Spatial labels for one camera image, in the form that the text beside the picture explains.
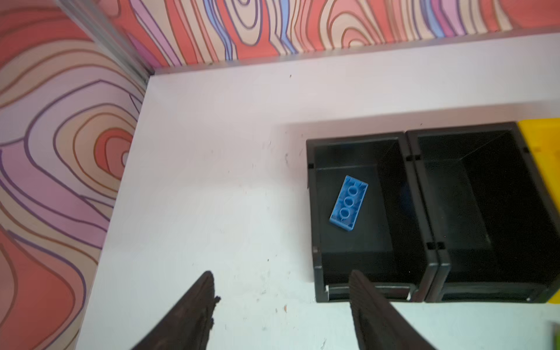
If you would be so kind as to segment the black plastic bin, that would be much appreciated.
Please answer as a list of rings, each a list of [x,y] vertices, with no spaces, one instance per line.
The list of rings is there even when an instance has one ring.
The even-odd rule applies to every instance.
[[[316,301],[349,299],[361,271],[389,300],[422,302],[439,261],[404,133],[306,142]],[[329,218],[346,176],[368,184],[354,230]]]
[[[546,303],[559,213],[518,125],[407,132],[438,257],[432,303]]]

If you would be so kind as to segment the middle black plastic bin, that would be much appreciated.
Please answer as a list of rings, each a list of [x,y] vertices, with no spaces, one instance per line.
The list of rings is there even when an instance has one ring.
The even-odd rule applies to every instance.
[[[546,303],[559,213],[518,125],[407,132],[438,257],[432,303]]]

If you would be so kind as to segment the left black plastic bin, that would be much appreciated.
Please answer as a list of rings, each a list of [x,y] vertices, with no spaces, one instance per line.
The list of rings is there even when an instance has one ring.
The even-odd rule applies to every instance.
[[[316,301],[349,299],[361,271],[389,300],[422,302],[439,261],[404,133],[306,142]],[[354,230],[329,218],[346,176],[368,184]]]

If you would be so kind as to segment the blue lego brick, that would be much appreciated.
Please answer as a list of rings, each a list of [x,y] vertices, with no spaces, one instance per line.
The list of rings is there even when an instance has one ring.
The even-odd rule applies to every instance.
[[[330,223],[345,231],[354,230],[367,190],[367,183],[346,176],[330,215]]]

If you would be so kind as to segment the yellow plastic bin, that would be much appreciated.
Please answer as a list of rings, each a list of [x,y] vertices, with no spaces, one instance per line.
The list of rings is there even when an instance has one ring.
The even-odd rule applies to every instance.
[[[559,119],[523,120],[518,125],[559,212]]]

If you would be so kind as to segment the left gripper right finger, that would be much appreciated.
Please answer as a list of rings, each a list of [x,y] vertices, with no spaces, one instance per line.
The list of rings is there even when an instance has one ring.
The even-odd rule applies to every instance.
[[[349,300],[360,349],[433,349],[360,271],[349,277]]]

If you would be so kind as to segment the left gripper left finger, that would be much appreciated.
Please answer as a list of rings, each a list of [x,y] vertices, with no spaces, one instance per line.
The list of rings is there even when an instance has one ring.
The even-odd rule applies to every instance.
[[[134,348],[205,350],[219,302],[214,276],[206,271]]]

